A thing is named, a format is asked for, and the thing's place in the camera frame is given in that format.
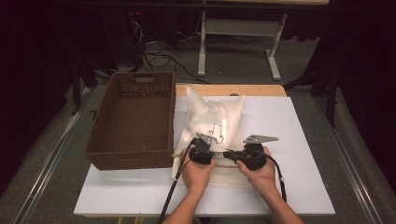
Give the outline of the white-framed desk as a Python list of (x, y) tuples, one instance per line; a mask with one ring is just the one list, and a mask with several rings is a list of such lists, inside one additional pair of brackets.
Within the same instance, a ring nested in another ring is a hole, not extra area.
[[(275, 7), (318, 7), (327, 6), (330, 0), (200, 0), (203, 4), (212, 3), (236, 3), (247, 6), (248, 4)], [(208, 19), (206, 12), (201, 12), (201, 43), (198, 59), (198, 76), (205, 75), (206, 63), (206, 36), (207, 35), (241, 35), (255, 37), (272, 37), (273, 45), (265, 51), (265, 57), (270, 67), (273, 80), (279, 81), (279, 74), (275, 54), (283, 33), (288, 14), (281, 13), (278, 20), (258, 21), (242, 19)]]

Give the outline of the person's left hand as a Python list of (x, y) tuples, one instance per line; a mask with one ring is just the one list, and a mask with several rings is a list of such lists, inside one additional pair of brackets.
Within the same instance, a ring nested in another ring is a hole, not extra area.
[(210, 164), (204, 165), (187, 157), (183, 164), (182, 178), (189, 194), (199, 196), (204, 194), (215, 164), (214, 159), (211, 160)]

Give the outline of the dark equipment box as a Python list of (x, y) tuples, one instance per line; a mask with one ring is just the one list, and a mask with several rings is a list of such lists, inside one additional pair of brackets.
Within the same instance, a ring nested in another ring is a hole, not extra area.
[(138, 71), (143, 66), (141, 26), (130, 19), (126, 9), (104, 9), (102, 13), (116, 67), (121, 71)]

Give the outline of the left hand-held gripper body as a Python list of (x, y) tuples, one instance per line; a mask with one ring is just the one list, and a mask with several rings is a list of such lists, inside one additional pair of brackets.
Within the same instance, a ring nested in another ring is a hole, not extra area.
[(197, 133), (192, 140), (194, 148), (190, 150), (190, 159), (199, 164), (210, 164), (213, 157), (210, 147), (214, 140), (212, 136)]

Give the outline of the person's right hand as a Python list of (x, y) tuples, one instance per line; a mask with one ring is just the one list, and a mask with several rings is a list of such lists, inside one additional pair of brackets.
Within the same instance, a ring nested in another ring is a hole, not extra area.
[(268, 161), (258, 170), (250, 171), (241, 161), (235, 162), (240, 172), (247, 177), (253, 188), (257, 190), (262, 197), (277, 193), (276, 188), (276, 168), (272, 161)]

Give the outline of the cream drawstring laundry bag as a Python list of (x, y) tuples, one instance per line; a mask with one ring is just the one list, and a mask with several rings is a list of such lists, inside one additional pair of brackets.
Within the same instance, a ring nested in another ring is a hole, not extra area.
[(227, 149), (243, 149), (243, 137), (239, 123), (245, 97), (203, 98), (195, 89), (188, 87), (186, 96), (176, 99), (174, 123), (175, 139), (172, 177), (180, 165), (181, 152), (186, 149), (197, 133), (214, 137), (210, 151), (214, 153), (216, 165), (211, 172), (209, 185), (231, 188), (249, 188), (247, 178), (240, 173), (232, 160), (223, 157)]

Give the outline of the aluminium floor rail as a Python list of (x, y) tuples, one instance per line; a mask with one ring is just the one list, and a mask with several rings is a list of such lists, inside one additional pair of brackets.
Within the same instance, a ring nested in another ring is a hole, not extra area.
[(360, 207), (367, 221), (369, 222), (369, 224), (383, 224), (383, 220), (379, 215), (373, 203), (372, 197), (366, 185), (363, 183), (357, 168), (355, 167), (352, 159), (350, 158), (347, 152), (347, 148), (342, 142), (340, 134), (337, 132), (336, 128), (332, 126), (332, 124), (329, 122), (325, 103), (321, 98), (318, 97), (314, 97), (313, 101), (318, 108), (320, 115), (322, 116), (322, 119), (327, 126), (327, 129), (330, 132), (332, 140), (336, 145), (336, 152), (341, 161), (341, 165), (346, 173), (348, 182), (354, 191), (354, 194), (360, 204)]
[(83, 90), (81, 105), (69, 116), (68, 122), (66, 123), (64, 130), (58, 138), (56, 145), (45, 159), (45, 162), (40, 169), (40, 173), (35, 179), (33, 186), (29, 190), (29, 194), (10, 224), (28, 224), (30, 217), (35, 211), (36, 205), (42, 197), (62, 155), (64, 154), (64, 145), (68, 141), (70, 133), (73, 131), (76, 123), (78, 122), (81, 111), (89, 102), (92, 92), (93, 88), (86, 87)]

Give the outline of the black metal stand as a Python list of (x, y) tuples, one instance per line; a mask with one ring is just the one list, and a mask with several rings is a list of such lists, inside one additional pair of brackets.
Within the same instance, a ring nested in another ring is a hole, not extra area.
[(317, 71), (308, 73), (302, 77), (296, 78), (293, 81), (283, 86), (284, 90), (290, 90), (296, 86), (304, 84), (308, 81), (313, 81), (314, 84), (310, 89), (312, 96), (327, 96), (326, 116), (330, 124), (334, 127), (334, 110), (336, 102), (336, 88), (337, 88), (338, 72), (329, 67), (320, 68)]
[(82, 107), (82, 93), (80, 82), (83, 82), (86, 88), (96, 88), (98, 79), (109, 80), (113, 72), (105, 69), (98, 63), (88, 59), (77, 60), (72, 68), (72, 91), (74, 110), (72, 115), (76, 115)]

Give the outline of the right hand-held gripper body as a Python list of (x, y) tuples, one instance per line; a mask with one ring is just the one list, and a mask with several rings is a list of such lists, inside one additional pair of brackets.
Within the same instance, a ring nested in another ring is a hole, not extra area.
[(249, 171), (261, 169), (271, 156), (263, 150), (263, 143), (277, 141), (276, 137), (251, 134), (244, 140), (244, 149), (235, 152), (235, 159), (246, 165)]

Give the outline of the brown woven basket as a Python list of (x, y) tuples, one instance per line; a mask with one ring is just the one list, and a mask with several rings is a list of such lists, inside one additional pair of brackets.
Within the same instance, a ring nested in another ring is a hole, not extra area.
[(170, 167), (175, 107), (173, 72), (114, 74), (85, 156), (100, 171)]

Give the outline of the white board mat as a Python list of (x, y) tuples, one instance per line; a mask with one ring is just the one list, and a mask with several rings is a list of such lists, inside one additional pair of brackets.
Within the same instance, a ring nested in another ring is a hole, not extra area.
[[(269, 142), (286, 186), (287, 202), (300, 215), (332, 215), (332, 202), (289, 97), (248, 96), (240, 120), (244, 137), (274, 136)], [(74, 214), (84, 217), (156, 217), (173, 183), (171, 170), (100, 171), (91, 166)], [(250, 186), (211, 185), (199, 202), (198, 217), (264, 216), (267, 204)]]

